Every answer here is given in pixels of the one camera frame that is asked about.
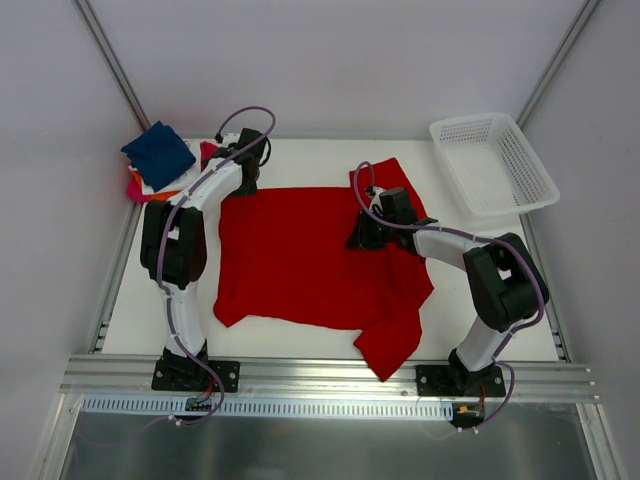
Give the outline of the red t shirt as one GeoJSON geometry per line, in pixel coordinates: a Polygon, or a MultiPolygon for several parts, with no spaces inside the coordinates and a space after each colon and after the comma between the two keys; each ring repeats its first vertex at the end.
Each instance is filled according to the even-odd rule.
{"type": "Polygon", "coordinates": [[[221,205],[215,317],[248,316],[357,330],[354,346],[380,381],[418,348],[419,310],[434,286],[424,259],[394,244],[352,250],[352,187],[273,188],[221,205]]]}

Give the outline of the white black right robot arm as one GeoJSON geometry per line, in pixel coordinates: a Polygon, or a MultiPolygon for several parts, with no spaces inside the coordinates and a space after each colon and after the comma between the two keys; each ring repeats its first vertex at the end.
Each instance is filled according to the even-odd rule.
{"type": "Polygon", "coordinates": [[[513,334],[539,322],[549,291],[522,239],[514,233],[475,236],[420,218],[407,189],[369,186],[357,192],[361,209],[347,245],[376,250],[395,244],[421,259],[463,271],[476,318],[444,365],[427,365],[418,375],[420,394],[479,396],[501,377],[497,356],[513,334]]]}

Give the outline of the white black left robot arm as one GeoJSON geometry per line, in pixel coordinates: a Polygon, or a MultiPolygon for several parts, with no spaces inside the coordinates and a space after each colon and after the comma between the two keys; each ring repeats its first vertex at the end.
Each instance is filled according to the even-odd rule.
{"type": "Polygon", "coordinates": [[[197,283],[207,259],[207,213],[227,197],[252,195],[263,157],[270,152],[268,135],[244,128],[238,135],[218,135],[217,150],[202,172],[167,201],[152,201],[144,212],[140,262],[161,292],[168,325],[165,349],[182,357],[174,378],[188,390],[208,381],[209,367],[197,301],[197,283]]]}

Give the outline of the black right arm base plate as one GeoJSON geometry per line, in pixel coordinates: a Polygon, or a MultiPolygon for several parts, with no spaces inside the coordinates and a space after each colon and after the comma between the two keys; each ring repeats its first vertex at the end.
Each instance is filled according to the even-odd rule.
{"type": "Polygon", "coordinates": [[[417,393],[421,397],[506,396],[502,370],[497,365],[467,372],[452,365],[426,364],[415,367],[417,393]]]}

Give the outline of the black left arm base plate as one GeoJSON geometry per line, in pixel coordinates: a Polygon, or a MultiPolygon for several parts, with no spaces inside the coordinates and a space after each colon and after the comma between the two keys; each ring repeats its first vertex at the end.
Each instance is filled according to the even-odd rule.
{"type": "MultiPolygon", "coordinates": [[[[236,393],[241,363],[238,361],[209,360],[208,367],[221,380],[225,392],[236,393]]],[[[186,357],[162,356],[155,363],[151,389],[168,392],[204,392],[213,377],[186,357]]]]}

